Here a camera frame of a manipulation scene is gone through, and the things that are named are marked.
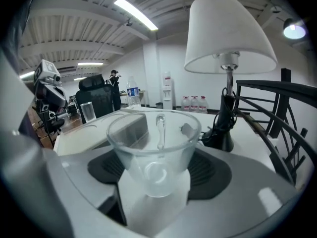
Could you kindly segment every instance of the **black lamp base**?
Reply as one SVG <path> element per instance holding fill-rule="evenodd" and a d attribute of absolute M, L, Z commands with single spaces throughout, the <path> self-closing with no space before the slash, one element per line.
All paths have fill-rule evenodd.
<path fill-rule="evenodd" d="M 202 136 L 202 142 L 207 147 L 216 148 L 222 151 L 231 152 L 233 141 L 230 129 L 233 126 L 232 110 L 235 97 L 230 95 L 221 96 L 221 106 L 218 121 Z"/>

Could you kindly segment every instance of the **white lampshade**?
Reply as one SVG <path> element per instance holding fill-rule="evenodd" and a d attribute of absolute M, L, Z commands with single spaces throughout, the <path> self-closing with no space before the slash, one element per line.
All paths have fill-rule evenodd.
<path fill-rule="evenodd" d="M 195 0 L 190 8 L 184 68 L 226 73 L 216 54 L 240 52 L 234 73 L 274 70 L 277 59 L 260 25 L 237 0 Z"/>

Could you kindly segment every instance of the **tall clear glass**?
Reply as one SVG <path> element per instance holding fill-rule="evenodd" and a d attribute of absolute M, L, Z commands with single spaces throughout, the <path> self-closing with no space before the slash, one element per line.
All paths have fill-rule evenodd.
<path fill-rule="evenodd" d="M 187 169 L 201 132 L 200 122 L 178 111 L 135 112 L 113 121 L 107 138 L 145 194 L 164 197 Z"/>
<path fill-rule="evenodd" d="M 96 119 L 94 107 L 92 102 L 86 102 L 80 105 L 86 122 L 90 122 Z"/>

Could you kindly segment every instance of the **trash can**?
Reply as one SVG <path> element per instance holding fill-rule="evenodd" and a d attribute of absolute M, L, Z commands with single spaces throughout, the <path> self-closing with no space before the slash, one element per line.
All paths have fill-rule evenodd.
<path fill-rule="evenodd" d="M 163 109 L 163 102 L 155 103 L 155 105 L 157 106 L 157 109 Z"/>

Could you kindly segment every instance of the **person in black clothing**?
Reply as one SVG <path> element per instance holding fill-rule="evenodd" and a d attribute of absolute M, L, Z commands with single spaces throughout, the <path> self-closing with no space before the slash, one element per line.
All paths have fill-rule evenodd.
<path fill-rule="evenodd" d="M 108 79 L 108 84 L 111 84 L 113 86 L 113 107 L 114 111 L 120 110 L 121 108 L 121 98 L 120 98 L 120 92 L 119 92 L 119 82 L 118 79 L 121 77 L 121 75 L 118 74 L 116 70 L 111 71 L 111 75 Z"/>

